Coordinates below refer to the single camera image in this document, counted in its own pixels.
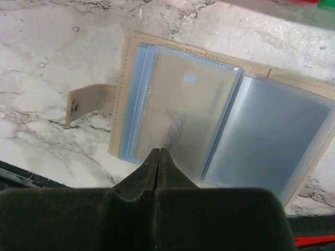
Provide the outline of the gold card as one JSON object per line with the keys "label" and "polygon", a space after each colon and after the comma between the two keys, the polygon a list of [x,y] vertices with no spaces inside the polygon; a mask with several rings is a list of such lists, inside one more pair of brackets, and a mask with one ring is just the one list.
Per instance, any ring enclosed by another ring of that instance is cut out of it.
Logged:
{"label": "gold card", "polygon": [[241,70],[190,55],[158,54],[134,155],[166,147],[204,157]]}

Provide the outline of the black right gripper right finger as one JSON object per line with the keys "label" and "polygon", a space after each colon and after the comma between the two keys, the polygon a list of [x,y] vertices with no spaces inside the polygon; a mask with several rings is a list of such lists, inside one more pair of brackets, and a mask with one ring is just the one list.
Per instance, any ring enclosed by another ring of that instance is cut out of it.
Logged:
{"label": "black right gripper right finger", "polygon": [[160,150],[156,250],[295,250],[282,205],[262,188],[198,188]]}

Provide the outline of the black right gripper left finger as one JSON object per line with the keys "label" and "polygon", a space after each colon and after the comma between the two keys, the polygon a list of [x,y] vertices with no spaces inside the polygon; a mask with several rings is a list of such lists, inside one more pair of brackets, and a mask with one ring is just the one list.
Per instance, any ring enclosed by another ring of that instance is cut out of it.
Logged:
{"label": "black right gripper left finger", "polygon": [[1,190],[1,250],[150,250],[159,157],[111,188]]}

